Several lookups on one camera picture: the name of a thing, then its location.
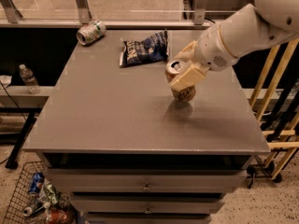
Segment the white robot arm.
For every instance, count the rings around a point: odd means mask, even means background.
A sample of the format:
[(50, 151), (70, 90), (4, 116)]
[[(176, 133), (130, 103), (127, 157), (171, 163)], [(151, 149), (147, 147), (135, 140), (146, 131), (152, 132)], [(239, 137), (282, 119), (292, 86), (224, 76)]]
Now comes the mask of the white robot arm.
[(175, 58), (183, 68), (170, 82), (182, 91), (200, 82), (207, 71), (221, 71), (255, 51), (299, 36), (299, 0), (254, 0), (200, 34)]

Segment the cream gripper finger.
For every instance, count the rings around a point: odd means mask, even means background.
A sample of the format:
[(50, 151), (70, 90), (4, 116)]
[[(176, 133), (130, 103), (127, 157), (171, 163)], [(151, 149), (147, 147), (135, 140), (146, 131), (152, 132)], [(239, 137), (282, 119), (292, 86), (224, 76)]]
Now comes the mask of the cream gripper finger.
[(196, 42), (195, 41), (189, 43), (184, 49), (182, 49), (175, 56), (175, 60), (196, 62), (196, 57), (195, 57), (195, 54), (194, 54), (195, 47), (196, 47)]
[(206, 78), (209, 67), (201, 63), (187, 62), (170, 81), (170, 87), (174, 91), (182, 91)]

